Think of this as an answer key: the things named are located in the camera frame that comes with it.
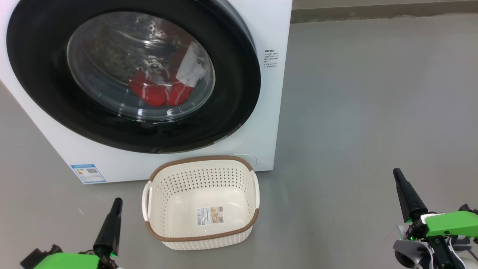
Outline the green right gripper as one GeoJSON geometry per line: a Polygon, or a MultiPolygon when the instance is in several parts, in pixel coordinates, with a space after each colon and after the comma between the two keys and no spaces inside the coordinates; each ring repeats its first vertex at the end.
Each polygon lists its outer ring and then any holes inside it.
{"type": "Polygon", "coordinates": [[[478,237],[478,214],[469,211],[428,213],[428,209],[400,168],[393,169],[403,221],[411,220],[406,239],[422,240],[433,236],[478,237]]]}

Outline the printed text label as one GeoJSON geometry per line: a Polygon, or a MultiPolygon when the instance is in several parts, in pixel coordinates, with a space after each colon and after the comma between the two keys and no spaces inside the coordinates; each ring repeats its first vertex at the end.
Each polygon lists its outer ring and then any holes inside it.
{"type": "Polygon", "coordinates": [[[263,67],[275,68],[278,65],[279,53],[275,49],[269,49],[264,51],[263,67]]]}

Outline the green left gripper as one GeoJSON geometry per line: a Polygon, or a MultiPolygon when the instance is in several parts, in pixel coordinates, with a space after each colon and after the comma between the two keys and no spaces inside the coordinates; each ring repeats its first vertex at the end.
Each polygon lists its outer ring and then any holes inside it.
{"type": "Polygon", "coordinates": [[[94,251],[56,253],[46,257],[35,269],[118,269],[111,256],[118,255],[123,200],[116,198],[93,245],[94,251]]]}

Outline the paper product label sticker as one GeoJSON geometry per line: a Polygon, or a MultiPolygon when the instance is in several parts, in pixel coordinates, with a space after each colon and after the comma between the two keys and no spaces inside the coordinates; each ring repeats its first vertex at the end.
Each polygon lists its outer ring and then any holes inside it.
{"type": "Polygon", "coordinates": [[[196,226],[207,226],[221,223],[224,223],[223,206],[196,209],[196,226]]]}

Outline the blue energy label sticker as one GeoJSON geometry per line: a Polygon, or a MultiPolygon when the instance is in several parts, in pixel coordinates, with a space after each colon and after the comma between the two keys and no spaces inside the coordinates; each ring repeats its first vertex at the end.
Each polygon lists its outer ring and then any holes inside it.
{"type": "Polygon", "coordinates": [[[84,184],[106,183],[106,179],[94,164],[70,165],[70,167],[84,184]]]}

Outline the red jersey with white band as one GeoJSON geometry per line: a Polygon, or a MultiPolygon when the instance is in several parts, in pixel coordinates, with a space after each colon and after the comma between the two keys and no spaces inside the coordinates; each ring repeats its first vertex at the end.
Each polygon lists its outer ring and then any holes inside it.
{"type": "Polygon", "coordinates": [[[129,87],[147,105],[159,107],[166,103],[168,88],[162,83],[155,83],[150,73],[137,71],[129,78],[129,87]]]}

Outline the washing machine door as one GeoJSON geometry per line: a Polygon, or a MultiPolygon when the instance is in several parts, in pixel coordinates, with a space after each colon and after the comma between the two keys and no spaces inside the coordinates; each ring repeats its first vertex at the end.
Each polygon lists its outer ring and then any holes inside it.
{"type": "Polygon", "coordinates": [[[249,30],[220,0],[0,0],[0,80],[54,123],[147,154],[203,148],[238,130],[261,91],[249,30]],[[181,105],[147,105],[141,70],[171,87],[174,54],[194,41],[206,75],[181,105]]]}

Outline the cream perforated laundry basket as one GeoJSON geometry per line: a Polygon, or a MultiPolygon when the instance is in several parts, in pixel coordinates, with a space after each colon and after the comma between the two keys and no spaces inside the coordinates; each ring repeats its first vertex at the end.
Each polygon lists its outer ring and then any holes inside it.
{"type": "Polygon", "coordinates": [[[246,240],[261,196],[251,165],[239,157],[195,157],[166,163],[142,191],[148,232],[179,251],[227,247],[246,240]],[[224,223],[196,226],[196,209],[223,206],[224,223]]]}

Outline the round filter cover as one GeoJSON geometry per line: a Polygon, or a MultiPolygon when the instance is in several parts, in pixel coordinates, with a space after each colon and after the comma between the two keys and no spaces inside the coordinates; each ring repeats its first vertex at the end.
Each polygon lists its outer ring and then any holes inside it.
{"type": "Polygon", "coordinates": [[[233,154],[232,156],[242,158],[246,162],[248,162],[251,167],[256,167],[257,159],[256,157],[249,155],[249,154],[233,154]]]}

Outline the white front-load washing machine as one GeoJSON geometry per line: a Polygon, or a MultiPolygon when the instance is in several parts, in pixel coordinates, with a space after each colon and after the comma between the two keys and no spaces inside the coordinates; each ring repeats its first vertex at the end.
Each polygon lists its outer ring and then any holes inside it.
{"type": "Polygon", "coordinates": [[[249,154],[256,157],[257,164],[253,170],[272,170],[293,0],[220,1],[227,2],[233,7],[252,36],[261,69],[261,91],[251,116],[238,130],[203,148],[166,154],[147,154],[112,148],[79,136],[54,123],[30,99],[26,99],[25,94],[19,93],[17,87],[11,91],[1,80],[0,82],[9,90],[74,174],[70,165],[94,164],[106,179],[106,183],[131,182],[148,179],[157,167],[171,161],[233,154],[249,154]],[[279,53],[277,67],[263,67],[264,51],[269,49],[275,49],[279,53]]]}

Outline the red and white garment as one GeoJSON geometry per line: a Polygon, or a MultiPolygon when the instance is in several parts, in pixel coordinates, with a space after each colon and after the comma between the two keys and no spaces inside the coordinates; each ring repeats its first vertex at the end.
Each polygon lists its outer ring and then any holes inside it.
{"type": "Polygon", "coordinates": [[[178,106],[186,102],[196,84],[201,80],[207,72],[203,67],[199,55],[199,46],[192,41],[186,50],[181,50],[174,54],[173,58],[178,65],[170,76],[171,87],[169,93],[166,94],[167,106],[178,106]]]}

